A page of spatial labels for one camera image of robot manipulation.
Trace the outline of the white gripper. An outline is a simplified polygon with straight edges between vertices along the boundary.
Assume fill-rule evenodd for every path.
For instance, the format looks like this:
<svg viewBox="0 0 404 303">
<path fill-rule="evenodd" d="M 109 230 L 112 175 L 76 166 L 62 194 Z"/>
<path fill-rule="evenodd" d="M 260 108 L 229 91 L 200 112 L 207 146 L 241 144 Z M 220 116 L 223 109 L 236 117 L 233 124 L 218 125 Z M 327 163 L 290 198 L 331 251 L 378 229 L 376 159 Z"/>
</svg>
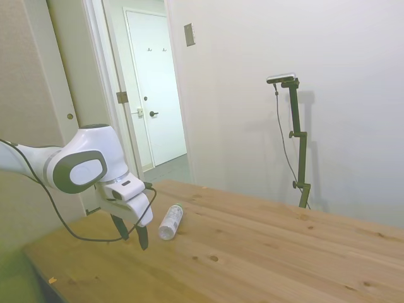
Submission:
<svg viewBox="0 0 404 303">
<path fill-rule="evenodd" d="M 96 183 L 97 191 L 102 200 L 100 207 L 111 214 L 112 221 L 121 239 L 129 239 L 129 232 L 123 220 L 135 224 L 140 218 L 139 226 L 135 226 L 140 247 L 143 251 L 148 248 L 147 225 L 153 220 L 153 213 L 149 206 L 143 182 L 102 184 Z"/>
</svg>

